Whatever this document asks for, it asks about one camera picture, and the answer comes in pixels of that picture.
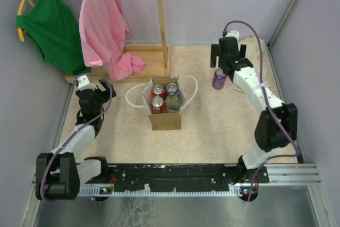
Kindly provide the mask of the purple soda can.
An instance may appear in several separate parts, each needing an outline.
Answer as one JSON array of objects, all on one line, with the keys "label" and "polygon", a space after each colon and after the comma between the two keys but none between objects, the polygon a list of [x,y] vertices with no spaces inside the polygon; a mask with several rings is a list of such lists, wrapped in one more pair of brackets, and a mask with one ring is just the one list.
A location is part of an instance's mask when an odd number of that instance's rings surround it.
[{"label": "purple soda can", "polygon": [[223,89],[225,86],[226,79],[227,79],[227,75],[224,74],[222,68],[216,69],[214,72],[213,80],[212,80],[213,88],[217,90]]}]

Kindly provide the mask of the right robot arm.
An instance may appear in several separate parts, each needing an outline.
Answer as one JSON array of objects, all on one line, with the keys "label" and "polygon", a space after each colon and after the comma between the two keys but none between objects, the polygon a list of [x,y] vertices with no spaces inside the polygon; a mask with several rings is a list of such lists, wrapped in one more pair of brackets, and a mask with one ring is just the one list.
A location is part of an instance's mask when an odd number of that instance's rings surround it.
[{"label": "right robot arm", "polygon": [[298,109],[275,96],[263,82],[249,59],[246,45],[225,36],[210,47],[210,66],[217,67],[247,96],[259,115],[254,144],[240,156],[235,171],[228,176],[232,184],[250,182],[257,168],[296,140]]}]

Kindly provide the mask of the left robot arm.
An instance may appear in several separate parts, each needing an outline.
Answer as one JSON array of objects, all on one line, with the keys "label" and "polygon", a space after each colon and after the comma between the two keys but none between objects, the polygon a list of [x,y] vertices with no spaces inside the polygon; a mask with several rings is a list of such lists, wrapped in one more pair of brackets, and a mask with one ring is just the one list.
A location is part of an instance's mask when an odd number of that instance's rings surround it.
[{"label": "left robot arm", "polygon": [[87,74],[75,80],[80,110],[72,133],[49,153],[36,159],[35,194],[38,200],[50,203],[56,200],[74,200],[80,187],[88,181],[100,183],[110,178],[110,169],[104,157],[88,157],[81,163],[77,158],[98,136],[105,113],[116,96],[114,87],[105,78],[100,79],[103,90],[92,83]]}]

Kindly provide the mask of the clear green-cap bottle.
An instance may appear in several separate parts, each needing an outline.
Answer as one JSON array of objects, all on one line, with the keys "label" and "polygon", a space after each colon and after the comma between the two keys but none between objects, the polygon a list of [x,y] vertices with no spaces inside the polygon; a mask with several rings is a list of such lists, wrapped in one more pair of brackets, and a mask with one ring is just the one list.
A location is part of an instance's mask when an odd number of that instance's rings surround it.
[{"label": "clear green-cap bottle", "polygon": [[180,110],[180,99],[178,95],[170,91],[169,95],[165,99],[166,113],[178,113]]}]

